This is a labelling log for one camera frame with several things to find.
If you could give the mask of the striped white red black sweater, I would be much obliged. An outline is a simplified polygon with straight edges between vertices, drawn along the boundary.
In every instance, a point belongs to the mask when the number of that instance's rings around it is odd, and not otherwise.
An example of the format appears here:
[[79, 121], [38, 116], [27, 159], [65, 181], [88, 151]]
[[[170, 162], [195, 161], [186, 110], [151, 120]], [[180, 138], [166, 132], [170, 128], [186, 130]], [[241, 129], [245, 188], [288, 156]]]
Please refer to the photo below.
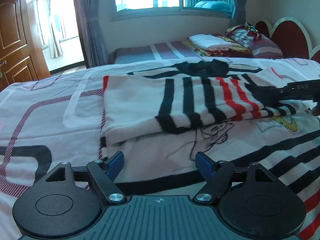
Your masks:
[[103, 77], [103, 153], [122, 151], [127, 195], [195, 194], [203, 152], [237, 167], [260, 163], [303, 202], [302, 239], [319, 239], [319, 115], [313, 104], [274, 102], [269, 87], [318, 80], [304, 59], [147, 62]]

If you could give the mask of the colourful checked clothes pile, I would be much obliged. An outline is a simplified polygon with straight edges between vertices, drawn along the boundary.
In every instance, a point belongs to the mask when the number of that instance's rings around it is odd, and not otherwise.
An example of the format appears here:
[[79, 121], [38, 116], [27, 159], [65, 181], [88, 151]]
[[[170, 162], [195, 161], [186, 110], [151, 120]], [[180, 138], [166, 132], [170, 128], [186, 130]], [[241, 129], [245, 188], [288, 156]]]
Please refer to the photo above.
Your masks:
[[247, 49], [262, 38], [262, 34], [255, 26], [248, 22], [228, 28], [225, 35]]

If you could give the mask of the red flower-shaped headboard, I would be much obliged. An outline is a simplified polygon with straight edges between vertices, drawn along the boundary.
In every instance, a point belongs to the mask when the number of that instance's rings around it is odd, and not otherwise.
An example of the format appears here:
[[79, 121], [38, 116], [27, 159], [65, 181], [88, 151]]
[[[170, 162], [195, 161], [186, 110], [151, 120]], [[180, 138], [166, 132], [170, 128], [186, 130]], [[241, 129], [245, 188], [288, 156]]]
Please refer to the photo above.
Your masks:
[[282, 17], [274, 25], [263, 19], [255, 27], [281, 49], [284, 58], [319, 62], [319, 45], [312, 44], [306, 27], [296, 18]]

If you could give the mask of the striped maroon pillow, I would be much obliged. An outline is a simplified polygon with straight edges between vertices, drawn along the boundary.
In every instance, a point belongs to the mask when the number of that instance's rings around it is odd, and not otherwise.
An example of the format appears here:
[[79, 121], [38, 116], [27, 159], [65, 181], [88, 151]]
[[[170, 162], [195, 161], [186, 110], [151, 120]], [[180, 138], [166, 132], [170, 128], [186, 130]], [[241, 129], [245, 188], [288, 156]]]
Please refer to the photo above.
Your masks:
[[254, 42], [249, 49], [255, 58], [261, 59], [282, 59], [283, 52], [281, 49], [268, 37], [262, 34], [260, 41]]

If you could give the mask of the folded red yellow blanket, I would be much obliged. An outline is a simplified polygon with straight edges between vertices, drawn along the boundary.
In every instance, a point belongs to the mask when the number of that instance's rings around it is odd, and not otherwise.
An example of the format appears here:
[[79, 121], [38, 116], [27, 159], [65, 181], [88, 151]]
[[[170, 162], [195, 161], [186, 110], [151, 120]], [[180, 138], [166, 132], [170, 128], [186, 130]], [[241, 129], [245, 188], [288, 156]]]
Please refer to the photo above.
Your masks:
[[252, 58], [252, 52], [223, 35], [197, 34], [188, 37], [183, 44], [200, 56]]

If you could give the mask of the folded white cloth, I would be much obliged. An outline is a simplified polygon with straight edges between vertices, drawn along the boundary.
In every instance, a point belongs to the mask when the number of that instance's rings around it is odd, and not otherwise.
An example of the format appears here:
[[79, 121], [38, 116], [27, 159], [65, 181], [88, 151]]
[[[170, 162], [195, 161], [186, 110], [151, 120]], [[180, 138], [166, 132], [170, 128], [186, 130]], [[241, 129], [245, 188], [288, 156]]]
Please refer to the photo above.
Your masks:
[[223, 38], [214, 35], [198, 34], [188, 37], [188, 40], [193, 45], [208, 51], [240, 48], [240, 44], [226, 41]]

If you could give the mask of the teal cushion on sill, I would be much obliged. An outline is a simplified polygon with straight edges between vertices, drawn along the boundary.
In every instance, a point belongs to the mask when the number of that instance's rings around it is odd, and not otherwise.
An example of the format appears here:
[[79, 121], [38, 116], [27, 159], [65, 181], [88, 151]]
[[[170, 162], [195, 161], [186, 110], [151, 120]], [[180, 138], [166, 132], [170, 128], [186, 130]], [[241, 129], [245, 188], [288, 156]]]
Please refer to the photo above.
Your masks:
[[231, 4], [224, 1], [200, 1], [194, 7], [222, 13], [231, 13], [232, 10]]

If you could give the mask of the white sheer balcony curtain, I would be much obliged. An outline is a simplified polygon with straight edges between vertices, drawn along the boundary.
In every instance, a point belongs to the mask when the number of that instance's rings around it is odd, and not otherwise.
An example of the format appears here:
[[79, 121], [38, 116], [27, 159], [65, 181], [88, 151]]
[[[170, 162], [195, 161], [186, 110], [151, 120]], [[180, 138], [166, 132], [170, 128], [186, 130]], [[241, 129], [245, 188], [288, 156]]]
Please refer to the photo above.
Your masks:
[[44, 0], [46, 5], [46, 12], [48, 17], [48, 28], [49, 28], [49, 37], [48, 37], [48, 48], [49, 55], [51, 59], [57, 59], [62, 56], [62, 50], [60, 46], [60, 41], [57, 36], [57, 29], [55, 24], [55, 17], [52, 10], [52, 0]]

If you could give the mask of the brown wooden door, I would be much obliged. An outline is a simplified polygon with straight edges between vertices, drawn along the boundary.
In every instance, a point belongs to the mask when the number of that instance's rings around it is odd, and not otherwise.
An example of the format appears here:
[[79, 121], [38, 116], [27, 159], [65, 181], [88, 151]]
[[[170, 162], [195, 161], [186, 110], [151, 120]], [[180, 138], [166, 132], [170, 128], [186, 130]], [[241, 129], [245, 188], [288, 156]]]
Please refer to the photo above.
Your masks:
[[37, 31], [33, 4], [27, 0], [1, 0], [1, 90], [12, 83], [50, 77]]

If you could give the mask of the grey curtain left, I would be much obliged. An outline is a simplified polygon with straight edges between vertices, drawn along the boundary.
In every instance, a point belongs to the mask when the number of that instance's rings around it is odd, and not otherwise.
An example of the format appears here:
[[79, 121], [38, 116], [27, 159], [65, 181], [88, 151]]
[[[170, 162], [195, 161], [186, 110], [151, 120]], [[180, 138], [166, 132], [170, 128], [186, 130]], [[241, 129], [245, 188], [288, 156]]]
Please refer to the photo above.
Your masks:
[[85, 47], [89, 67], [108, 64], [107, 48], [98, 21], [99, 0], [77, 0], [85, 25]]

